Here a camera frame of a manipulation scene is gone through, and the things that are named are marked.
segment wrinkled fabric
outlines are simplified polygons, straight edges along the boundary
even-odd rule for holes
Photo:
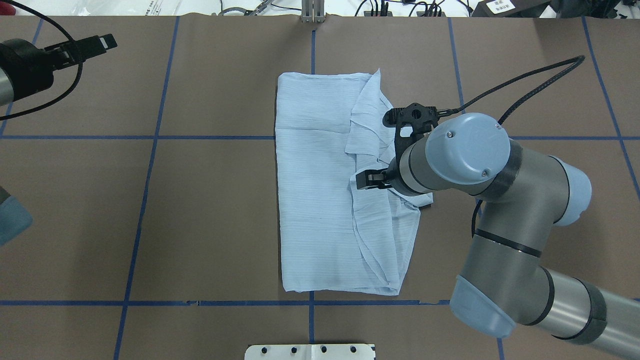
[[[398,295],[431,194],[357,190],[355,175],[386,168],[394,129],[380,71],[278,79],[276,157],[286,291]]]

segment brown table surface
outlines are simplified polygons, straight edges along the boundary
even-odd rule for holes
[[[398,297],[286,293],[280,280],[274,120],[288,71],[382,71],[395,106],[459,106],[504,80],[584,54],[506,122],[525,146],[583,169],[590,208],[554,229],[543,265],[640,297],[640,22],[329,16],[63,17],[114,34],[63,102],[0,127],[0,181],[33,225],[0,248],[2,359],[242,359],[249,344],[375,343],[378,359],[612,359],[519,326],[502,341],[448,304],[473,198],[422,211]],[[2,40],[64,40],[0,17]],[[16,102],[25,110],[63,91]],[[470,111],[499,117],[550,76]]]

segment metal plate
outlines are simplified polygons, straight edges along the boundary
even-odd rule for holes
[[[252,345],[244,353],[244,360],[375,360],[376,346],[372,344],[318,345]]]

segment white label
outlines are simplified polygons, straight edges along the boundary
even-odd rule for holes
[[[511,0],[495,0],[486,4],[491,10],[492,13],[503,13],[508,12],[509,10],[515,9]]]
[[[149,6],[147,7],[147,11],[145,12],[145,16],[160,15],[160,12],[162,11],[162,3],[163,3],[163,0],[150,0]]]

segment cloth fold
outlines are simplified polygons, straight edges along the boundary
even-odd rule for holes
[[[385,168],[392,106],[375,74],[285,73],[278,79],[276,156],[282,282],[287,291],[397,295],[431,194],[357,190],[355,174]]]

